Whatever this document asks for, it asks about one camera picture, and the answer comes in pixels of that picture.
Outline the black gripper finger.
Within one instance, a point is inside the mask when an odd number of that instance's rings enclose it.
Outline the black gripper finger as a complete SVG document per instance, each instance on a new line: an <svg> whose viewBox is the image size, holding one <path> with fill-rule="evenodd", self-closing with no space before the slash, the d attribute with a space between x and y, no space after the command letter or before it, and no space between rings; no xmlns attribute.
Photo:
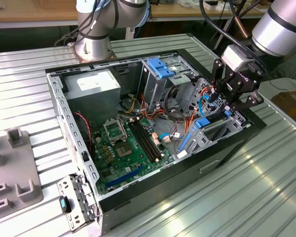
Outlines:
<svg viewBox="0 0 296 237"><path fill-rule="evenodd" d="M230 103L226 103L226 105L229 106L232 110L244 110L262 103L263 97L258 93L258 91L253 91L249 93L245 102L232 101Z"/></svg>
<svg viewBox="0 0 296 237"><path fill-rule="evenodd" d="M227 89L227 83L233 78L233 70L221 59L214 61L210 83L213 92L210 100L216 100L218 96Z"/></svg>

